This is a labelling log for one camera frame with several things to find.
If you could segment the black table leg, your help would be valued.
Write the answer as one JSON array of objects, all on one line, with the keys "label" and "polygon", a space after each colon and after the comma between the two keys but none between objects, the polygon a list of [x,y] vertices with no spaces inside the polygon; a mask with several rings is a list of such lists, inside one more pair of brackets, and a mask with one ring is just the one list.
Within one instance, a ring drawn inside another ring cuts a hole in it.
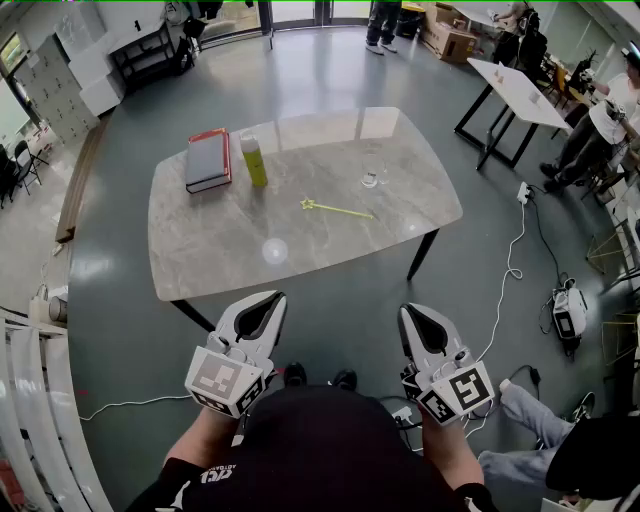
[{"label": "black table leg", "polygon": [[174,300],[171,301],[171,304],[207,333],[215,330],[215,325],[203,316],[196,308],[194,308],[187,300]]},{"label": "black table leg", "polygon": [[420,269],[427,253],[429,252],[434,240],[436,239],[437,235],[438,235],[439,230],[433,230],[429,233],[426,233],[423,237],[422,240],[420,242],[420,245],[416,251],[416,254],[414,256],[414,259],[409,267],[409,271],[408,274],[406,276],[406,280],[407,281],[411,281],[413,279],[413,277],[415,276],[415,274],[417,273],[417,271]]}]

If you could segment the white floor device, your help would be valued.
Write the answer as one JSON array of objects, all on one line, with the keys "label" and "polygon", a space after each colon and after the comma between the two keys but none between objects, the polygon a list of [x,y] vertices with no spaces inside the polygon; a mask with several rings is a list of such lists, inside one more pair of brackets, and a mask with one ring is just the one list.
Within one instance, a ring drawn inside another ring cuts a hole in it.
[{"label": "white floor device", "polygon": [[580,346],[587,326],[588,307],[582,291],[575,287],[554,291],[552,297],[552,320],[563,351],[573,357]]}]

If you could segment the white table with black frame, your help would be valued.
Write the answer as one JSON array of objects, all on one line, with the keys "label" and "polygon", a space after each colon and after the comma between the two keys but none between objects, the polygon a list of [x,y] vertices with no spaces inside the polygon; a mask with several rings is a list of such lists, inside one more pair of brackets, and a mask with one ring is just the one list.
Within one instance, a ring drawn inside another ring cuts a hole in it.
[{"label": "white table with black frame", "polygon": [[[484,79],[486,86],[454,127],[454,133],[478,152],[475,169],[480,171],[489,157],[494,157],[514,169],[540,126],[567,131],[570,126],[536,85],[520,70],[469,57],[467,62]],[[476,114],[490,94],[495,92],[504,106],[480,140],[466,130],[466,124]],[[497,149],[512,122],[518,119],[529,128],[512,157]]]}]

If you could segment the yellow star wand stirrer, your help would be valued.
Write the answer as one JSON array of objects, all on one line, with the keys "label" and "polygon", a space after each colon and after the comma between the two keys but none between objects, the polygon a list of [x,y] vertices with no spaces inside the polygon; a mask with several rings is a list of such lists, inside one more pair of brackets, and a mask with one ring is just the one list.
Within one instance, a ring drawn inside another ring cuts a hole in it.
[{"label": "yellow star wand stirrer", "polygon": [[335,213],[341,213],[341,214],[356,216],[356,217],[370,219],[370,220],[374,219],[374,216],[371,215],[371,214],[368,214],[368,213],[357,212],[357,211],[353,211],[353,210],[342,209],[342,208],[337,208],[337,207],[333,207],[333,206],[318,204],[315,200],[312,200],[312,199],[309,199],[309,198],[305,198],[304,200],[302,200],[300,202],[300,205],[301,205],[303,210],[314,210],[314,209],[316,209],[316,210],[326,210],[326,211],[331,211],[331,212],[335,212]]}]

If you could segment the red and grey book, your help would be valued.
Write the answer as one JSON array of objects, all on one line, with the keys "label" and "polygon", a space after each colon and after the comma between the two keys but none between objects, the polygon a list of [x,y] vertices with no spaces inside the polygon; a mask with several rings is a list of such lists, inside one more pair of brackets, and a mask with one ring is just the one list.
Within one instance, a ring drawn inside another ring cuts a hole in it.
[{"label": "red and grey book", "polygon": [[186,190],[195,194],[231,182],[228,131],[219,128],[191,136],[186,158]]}]

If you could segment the person's left forearm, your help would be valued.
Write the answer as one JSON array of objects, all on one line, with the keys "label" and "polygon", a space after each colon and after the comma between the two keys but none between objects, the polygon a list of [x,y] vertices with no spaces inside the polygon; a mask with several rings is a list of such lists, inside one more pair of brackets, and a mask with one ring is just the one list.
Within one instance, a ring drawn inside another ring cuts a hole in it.
[{"label": "person's left forearm", "polygon": [[200,468],[219,464],[231,449],[238,426],[238,419],[203,407],[168,451],[164,463],[176,459]]}]

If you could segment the long wooden plank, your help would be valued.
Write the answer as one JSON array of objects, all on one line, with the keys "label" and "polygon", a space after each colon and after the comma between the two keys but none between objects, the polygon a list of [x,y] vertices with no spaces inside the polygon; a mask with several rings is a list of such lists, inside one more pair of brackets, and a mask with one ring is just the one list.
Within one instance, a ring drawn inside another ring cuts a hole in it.
[{"label": "long wooden plank", "polygon": [[111,113],[100,117],[98,125],[89,131],[81,147],[60,211],[55,234],[55,241],[59,244],[67,243],[74,238],[84,190],[110,118]]}]

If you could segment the clear drinking glass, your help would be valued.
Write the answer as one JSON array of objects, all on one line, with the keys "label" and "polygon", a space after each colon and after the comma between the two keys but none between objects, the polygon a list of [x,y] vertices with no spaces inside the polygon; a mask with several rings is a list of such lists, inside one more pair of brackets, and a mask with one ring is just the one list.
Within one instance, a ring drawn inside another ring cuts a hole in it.
[{"label": "clear drinking glass", "polygon": [[387,163],[378,153],[368,152],[362,157],[362,170],[361,183],[366,188],[384,186],[390,181]]}]

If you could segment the black folding chair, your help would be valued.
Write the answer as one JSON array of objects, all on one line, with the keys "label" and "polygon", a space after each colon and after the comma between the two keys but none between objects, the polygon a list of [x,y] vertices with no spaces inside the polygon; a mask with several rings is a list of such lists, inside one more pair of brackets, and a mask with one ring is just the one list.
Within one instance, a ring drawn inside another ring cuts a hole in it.
[{"label": "black folding chair", "polygon": [[40,157],[41,151],[34,154],[27,141],[21,140],[14,148],[14,160],[16,163],[16,185],[24,188],[30,194],[29,187],[32,183],[42,184],[38,172],[40,164],[48,166],[49,163]]}]

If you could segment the brown cardboard box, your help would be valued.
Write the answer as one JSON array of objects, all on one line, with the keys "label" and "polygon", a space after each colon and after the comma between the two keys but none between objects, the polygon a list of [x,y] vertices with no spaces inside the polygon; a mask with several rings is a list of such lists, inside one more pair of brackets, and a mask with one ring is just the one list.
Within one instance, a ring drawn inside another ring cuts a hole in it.
[{"label": "brown cardboard box", "polygon": [[466,64],[477,38],[466,29],[467,18],[454,7],[440,2],[422,2],[425,21],[420,38],[437,59]]}]

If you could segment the green bottle with white cap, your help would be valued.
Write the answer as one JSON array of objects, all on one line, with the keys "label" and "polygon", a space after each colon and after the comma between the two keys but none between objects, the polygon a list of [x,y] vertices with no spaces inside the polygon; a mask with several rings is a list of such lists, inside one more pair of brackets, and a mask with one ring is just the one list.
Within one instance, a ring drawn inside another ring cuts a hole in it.
[{"label": "green bottle with white cap", "polygon": [[268,185],[268,178],[259,141],[251,130],[244,130],[239,136],[240,148],[252,184],[257,187]]}]

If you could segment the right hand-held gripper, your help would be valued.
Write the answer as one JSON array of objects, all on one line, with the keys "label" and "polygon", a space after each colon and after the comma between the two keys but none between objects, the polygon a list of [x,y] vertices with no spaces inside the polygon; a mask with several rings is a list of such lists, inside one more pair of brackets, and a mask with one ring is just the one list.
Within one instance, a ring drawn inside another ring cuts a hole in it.
[{"label": "right hand-held gripper", "polygon": [[449,425],[494,398],[484,363],[463,349],[461,336],[448,317],[424,305],[404,303],[398,311],[398,328],[409,360],[414,360],[415,340],[428,352],[438,353],[426,352],[401,372],[407,398],[437,424]]}]

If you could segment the black shelf unit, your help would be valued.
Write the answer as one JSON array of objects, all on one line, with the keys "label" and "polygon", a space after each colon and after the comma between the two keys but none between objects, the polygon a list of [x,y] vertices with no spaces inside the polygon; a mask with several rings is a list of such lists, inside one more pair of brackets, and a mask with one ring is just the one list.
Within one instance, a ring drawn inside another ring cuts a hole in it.
[{"label": "black shelf unit", "polygon": [[125,93],[168,76],[172,70],[175,45],[165,21],[141,28],[118,40],[109,50],[123,81]]}]

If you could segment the white metal frame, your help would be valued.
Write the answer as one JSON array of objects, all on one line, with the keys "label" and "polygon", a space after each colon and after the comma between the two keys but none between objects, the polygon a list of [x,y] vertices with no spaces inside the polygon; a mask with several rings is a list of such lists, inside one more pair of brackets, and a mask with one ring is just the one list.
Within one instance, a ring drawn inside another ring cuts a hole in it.
[{"label": "white metal frame", "polygon": [[115,512],[84,437],[67,330],[0,308],[0,460],[23,512]]}]

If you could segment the grey metal lockers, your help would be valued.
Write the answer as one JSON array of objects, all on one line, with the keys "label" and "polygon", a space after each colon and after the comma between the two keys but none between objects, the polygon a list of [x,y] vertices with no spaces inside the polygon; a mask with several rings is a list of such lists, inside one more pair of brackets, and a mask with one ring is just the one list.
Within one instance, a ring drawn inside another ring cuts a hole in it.
[{"label": "grey metal lockers", "polygon": [[50,35],[14,73],[36,114],[63,145],[76,143],[100,123],[68,64],[59,38]]}]

